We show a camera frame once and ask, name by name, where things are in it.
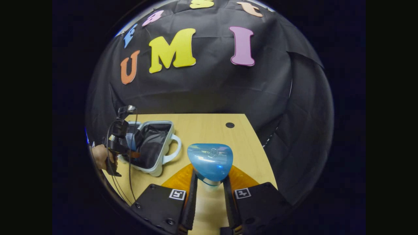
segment wooden table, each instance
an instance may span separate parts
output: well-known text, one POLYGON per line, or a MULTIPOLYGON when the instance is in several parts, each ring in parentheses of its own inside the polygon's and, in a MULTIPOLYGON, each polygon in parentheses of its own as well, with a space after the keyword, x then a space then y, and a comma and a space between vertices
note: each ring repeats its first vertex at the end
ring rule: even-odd
MULTIPOLYGON (((126 120, 135 121, 135 117, 136 115, 130 115, 126 120)), ((149 184, 161 185, 170 176, 190 164, 187 148, 194 143, 228 145, 234 154, 232 163, 234 166, 258 183, 271 182, 277 188, 267 156, 245 114, 146 114, 138 115, 137 121, 144 123, 162 120, 174 123, 175 134, 182 141, 181 151, 176 158, 163 165, 163 173, 159 177, 152 177, 131 168, 132 189, 137 198, 149 184), (235 127, 228 128, 226 123, 234 123, 235 127)), ((173 141, 168 154, 176 149, 177 143, 173 141)), ((117 179, 124 192, 122 197, 131 205, 135 199, 130 191, 128 167, 127 163, 119 162, 117 171, 122 177, 117 179)), ((115 187, 112 178, 106 171, 103 172, 109 183, 115 187)), ((223 185, 221 184, 214 192, 207 192, 204 183, 199 180, 197 188, 196 214, 193 230, 189 231, 189 234, 219 234, 220 227, 228 226, 223 185)))

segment pink letter i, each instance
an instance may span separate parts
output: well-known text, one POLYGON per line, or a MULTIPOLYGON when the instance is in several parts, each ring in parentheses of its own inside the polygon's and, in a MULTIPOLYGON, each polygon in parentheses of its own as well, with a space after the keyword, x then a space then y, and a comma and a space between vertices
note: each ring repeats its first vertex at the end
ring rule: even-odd
POLYGON ((253 66, 255 61, 251 58, 250 37, 254 33, 243 27, 231 26, 230 31, 234 33, 235 55, 231 57, 231 62, 238 65, 253 66))

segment black cable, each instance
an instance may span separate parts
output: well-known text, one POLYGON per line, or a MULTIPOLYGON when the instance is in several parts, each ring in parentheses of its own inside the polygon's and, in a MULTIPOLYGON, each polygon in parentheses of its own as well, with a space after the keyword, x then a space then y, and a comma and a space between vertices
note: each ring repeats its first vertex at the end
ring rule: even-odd
MULTIPOLYGON (((138 114, 135 117, 135 127, 136 127, 136 121, 138 120, 138 114)), ((129 145, 129 186, 131 187, 131 192, 132 192, 132 196, 133 196, 133 200, 136 201, 136 197, 133 194, 133 190, 132 190, 132 183, 131 183, 131 179, 130 179, 130 160, 131 160, 131 148, 132 148, 132 142, 133 142, 133 137, 135 136, 135 130, 132 132, 132 138, 131 138, 131 144, 129 145)))
MULTIPOLYGON (((112 127, 112 125, 114 124, 114 123, 116 123, 118 120, 115 120, 115 121, 113 121, 111 124, 110 124, 110 126, 109 126, 109 128, 108 128, 108 130, 107 130, 107 135, 106 135, 106 149, 107 149, 107 161, 108 161, 108 164, 110 165, 110 154, 109 154, 109 148, 108 148, 108 146, 109 146, 109 132, 110 132, 110 128, 112 127)), ((123 199, 123 201, 126 203, 126 200, 122 197, 122 194, 119 192, 119 189, 117 188, 117 186, 116 186, 116 183, 115 183, 115 179, 116 178, 114 178, 114 175, 115 173, 113 172, 113 169, 112 169, 112 175, 111 175, 111 177, 112 177, 112 180, 113 180, 113 184, 115 185, 115 188, 116 188, 116 190, 117 190, 117 192, 119 193, 119 195, 120 195, 120 197, 123 199)))

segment black background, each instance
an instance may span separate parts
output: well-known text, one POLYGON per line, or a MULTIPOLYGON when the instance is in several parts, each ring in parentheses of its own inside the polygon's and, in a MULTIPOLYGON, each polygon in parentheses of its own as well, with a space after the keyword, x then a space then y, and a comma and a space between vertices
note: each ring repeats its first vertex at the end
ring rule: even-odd
MULTIPOLYGON (((335 106, 334 138, 324 172, 312 193, 279 227, 281 233, 365 233, 365 1, 268 2, 316 49, 335 106)), ((113 211, 88 180, 93 176, 85 161, 84 104, 101 51, 115 28, 126 23, 118 20, 138 3, 53 1, 53 130, 60 128, 58 136, 53 131, 52 143, 54 234, 133 231, 129 225, 133 221, 113 211)))

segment person's hand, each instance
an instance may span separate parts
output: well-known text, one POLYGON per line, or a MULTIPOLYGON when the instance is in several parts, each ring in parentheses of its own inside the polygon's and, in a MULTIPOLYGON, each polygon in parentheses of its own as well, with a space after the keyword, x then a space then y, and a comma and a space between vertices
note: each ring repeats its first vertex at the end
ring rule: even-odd
MULTIPOLYGON (((96 161, 97 167, 99 169, 106 170, 106 161, 107 161, 107 152, 108 152, 106 147, 103 144, 97 145, 92 148, 92 152, 93 152, 93 158, 96 161)), ((112 152, 110 151, 109 151, 109 159, 112 163, 115 163, 117 165, 117 157, 114 158, 112 152)))

